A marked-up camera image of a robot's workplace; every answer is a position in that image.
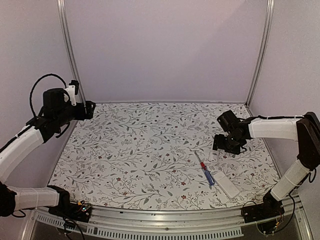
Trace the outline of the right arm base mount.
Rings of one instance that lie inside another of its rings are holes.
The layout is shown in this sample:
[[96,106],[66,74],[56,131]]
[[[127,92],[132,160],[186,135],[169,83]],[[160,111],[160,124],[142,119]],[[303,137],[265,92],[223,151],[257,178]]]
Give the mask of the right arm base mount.
[[241,208],[241,216],[245,223],[256,223],[258,231],[263,235],[273,235],[278,230],[284,218],[282,202],[255,203],[246,202]]

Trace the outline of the clear battery cover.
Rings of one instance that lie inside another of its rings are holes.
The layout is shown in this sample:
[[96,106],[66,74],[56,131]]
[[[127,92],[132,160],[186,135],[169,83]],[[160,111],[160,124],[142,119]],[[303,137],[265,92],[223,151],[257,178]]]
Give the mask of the clear battery cover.
[[217,163],[220,158],[220,152],[218,150],[211,150],[208,155],[208,161],[211,163]]

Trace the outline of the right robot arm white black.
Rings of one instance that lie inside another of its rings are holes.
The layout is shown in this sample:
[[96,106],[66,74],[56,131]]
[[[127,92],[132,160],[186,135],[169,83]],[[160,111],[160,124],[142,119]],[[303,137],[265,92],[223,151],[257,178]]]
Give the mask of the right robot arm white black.
[[279,181],[264,195],[258,213],[269,218],[292,191],[299,188],[320,164],[320,121],[309,111],[293,116],[237,117],[231,110],[217,122],[223,134],[216,134],[212,149],[239,155],[248,140],[263,139],[281,172]]

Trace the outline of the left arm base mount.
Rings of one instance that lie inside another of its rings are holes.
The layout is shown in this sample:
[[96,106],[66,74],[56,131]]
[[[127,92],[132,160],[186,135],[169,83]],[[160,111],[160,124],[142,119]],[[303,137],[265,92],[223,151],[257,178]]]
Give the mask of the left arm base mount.
[[48,213],[73,221],[88,223],[92,214],[92,205],[84,200],[74,203],[49,207]]

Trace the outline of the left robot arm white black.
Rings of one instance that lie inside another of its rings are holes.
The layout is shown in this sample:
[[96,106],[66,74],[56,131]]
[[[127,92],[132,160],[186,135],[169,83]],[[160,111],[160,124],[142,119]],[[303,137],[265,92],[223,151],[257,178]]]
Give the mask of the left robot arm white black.
[[70,193],[61,187],[48,185],[42,188],[22,188],[6,185],[13,170],[36,148],[52,137],[64,134],[71,121],[93,118],[96,104],[77,102],[74,85],[52,88],[43,93],[43,106],[39,115],[29,120],[25,127],[0,149],[0,215],[8,217],[16,211],[47,207],[48,212],[62,218],[87,223],[91,205],[85,201],[73,203]]

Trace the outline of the red blue screwdriver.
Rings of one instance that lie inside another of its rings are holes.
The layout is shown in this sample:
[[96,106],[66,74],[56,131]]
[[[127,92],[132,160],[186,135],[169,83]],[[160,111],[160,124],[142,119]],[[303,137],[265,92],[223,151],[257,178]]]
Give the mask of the red blue screwdriver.
[[199,164],[201,166],[201,169],[204,173],[204,176],[206,177],[208,184],[210,186],[214,186],[215,185],[215,180],[212,177],[210,171],[207,169],[206,165],[204,164],[204,162],[200,159],[200,156],[198,155],[198,153],[196,151],[194,151],[194,155],[196,156],[197,160],[199,161]]

